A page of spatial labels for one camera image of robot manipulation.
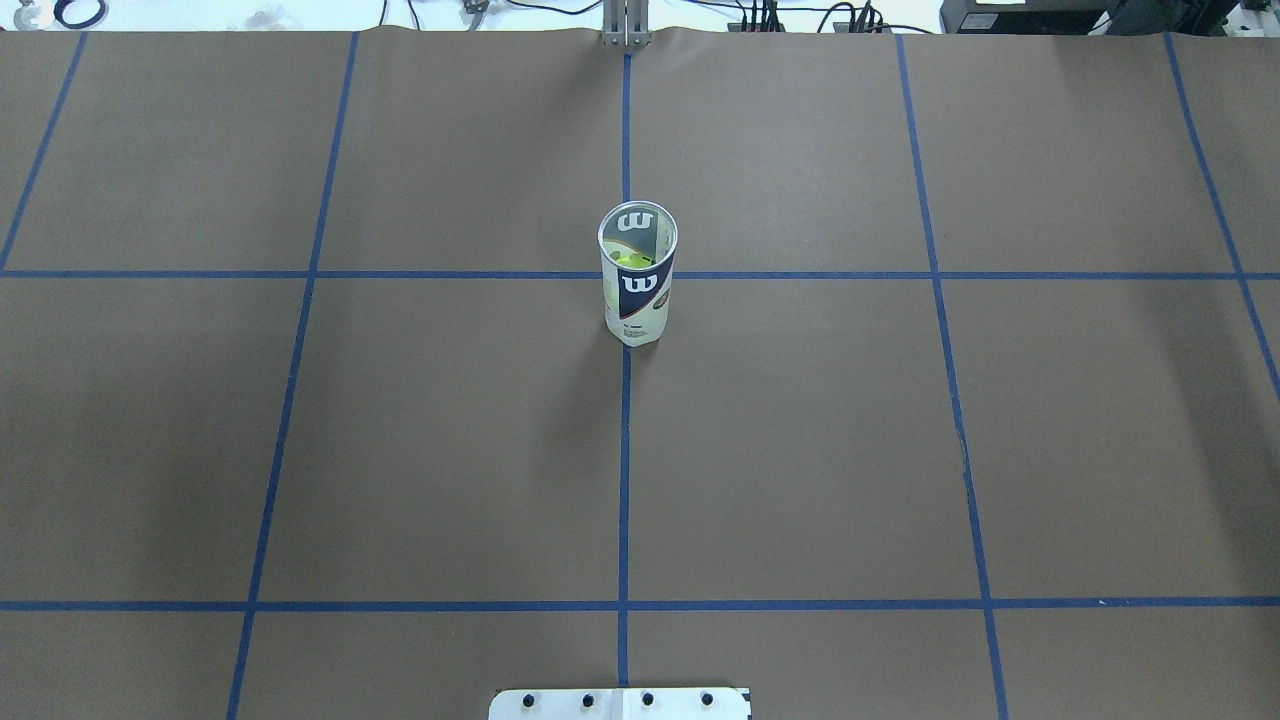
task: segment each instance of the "white sticker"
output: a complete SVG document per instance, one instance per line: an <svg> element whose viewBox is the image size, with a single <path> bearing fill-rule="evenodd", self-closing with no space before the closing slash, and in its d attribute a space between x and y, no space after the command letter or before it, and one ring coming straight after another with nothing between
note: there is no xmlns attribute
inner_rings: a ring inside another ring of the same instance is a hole
<svg viewBox="0 0 1280 720"><path fill-rule="evenodd" d="M960 23L960 29L991 29L998 17L1000 13L969 13Z"/></svg>

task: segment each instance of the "white bracket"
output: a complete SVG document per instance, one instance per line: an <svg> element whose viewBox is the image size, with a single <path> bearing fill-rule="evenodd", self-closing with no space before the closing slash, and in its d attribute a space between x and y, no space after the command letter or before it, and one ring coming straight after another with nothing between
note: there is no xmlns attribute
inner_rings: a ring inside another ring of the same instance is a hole
<svg viewBox="0 0 1280 720"><path fill-rule="evenodd" d="M649 0L604 0L605 45L639 50L649 45Z"/></svg>
<svg viewBox="0 0 1280 720"><path fill-rule="evenodd" d="M751 720L751 692L739 688L503 691L489 720Z"/></svg>

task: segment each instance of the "logo on cup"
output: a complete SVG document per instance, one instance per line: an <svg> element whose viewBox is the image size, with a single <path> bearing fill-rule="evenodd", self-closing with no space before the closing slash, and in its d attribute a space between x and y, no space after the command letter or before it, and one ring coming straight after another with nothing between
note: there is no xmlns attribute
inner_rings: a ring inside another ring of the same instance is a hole
<svg viewBox="0 0 1280 720"><path fill-rule="evenodd" d="M620 232L645 229L650 223L653 223L652 213L627 213L626 215L618 215Z"/></svg>
<svg viewBox="0 0 1280 720"><path fill-rule="evenodd" d="M627 286L627 292L649 292L658 287L658 275L645 275L643 278L628 278L621 275L622 284Z"/></svg>

